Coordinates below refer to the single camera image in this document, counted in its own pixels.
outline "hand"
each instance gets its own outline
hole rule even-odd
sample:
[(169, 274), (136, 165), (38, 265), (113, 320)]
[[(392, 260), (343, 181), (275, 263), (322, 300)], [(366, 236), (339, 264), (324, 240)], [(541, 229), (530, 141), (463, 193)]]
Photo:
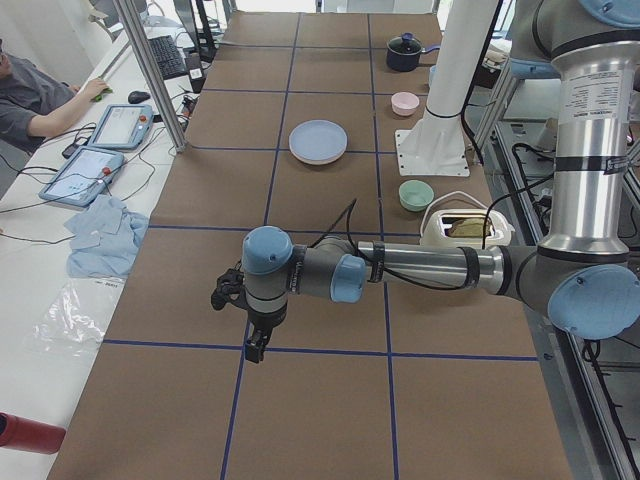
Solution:
[(94, 78), (93, 80), (89, 80), (89, 82), (82, 89), (82, 93), (86, 94), (89, 98), (97, 97), (102, 93), (103, 90), (109, 88), (107, 82), (102, 80), (101, 78)]

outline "plastic bag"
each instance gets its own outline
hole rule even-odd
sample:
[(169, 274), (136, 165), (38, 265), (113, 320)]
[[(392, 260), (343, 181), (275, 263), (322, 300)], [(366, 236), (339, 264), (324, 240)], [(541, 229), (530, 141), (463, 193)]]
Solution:
[(27, 346), (39, 352), (94, 357), (123, 287), (119, 278), (71, 279), (34, 326)]

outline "computer mouse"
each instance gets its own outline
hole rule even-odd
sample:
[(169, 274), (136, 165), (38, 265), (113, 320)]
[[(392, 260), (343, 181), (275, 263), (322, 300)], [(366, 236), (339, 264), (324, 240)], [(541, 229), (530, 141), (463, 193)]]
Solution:
[(151, 95), (149, 95), (147, 92), (141, 92), (139, 90), (134, 90), (133, 92), (131, 92), (129, 94), (129, 97), (127, 98), (127, 100), (131, 104), (136, 104), (136, 103), (142, 103), (145, 100), (149, 100), (150, 98), (151, 98)]

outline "blue cloth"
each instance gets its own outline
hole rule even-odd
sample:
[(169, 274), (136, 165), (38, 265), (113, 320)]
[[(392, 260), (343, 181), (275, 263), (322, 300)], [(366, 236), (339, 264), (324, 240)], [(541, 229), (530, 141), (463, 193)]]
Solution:
[(67, 260), (70, 277), (126, 277), (142, 244), (149, 219), (127, 210), (119, 199), (98, 195), (65, 227), (75, 237)]

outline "tablet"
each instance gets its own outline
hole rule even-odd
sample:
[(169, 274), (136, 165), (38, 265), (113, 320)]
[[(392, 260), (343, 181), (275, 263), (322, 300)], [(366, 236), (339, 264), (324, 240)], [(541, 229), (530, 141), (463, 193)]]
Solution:
[(137, 148), (153, 123), (149, 105), (109, 105), (88, 145), (110, 150)]
[(78, 148), (40, 191), (49, 202), (86, 207), (101, 194), (124, 164), (124, 155), (93, 146)]

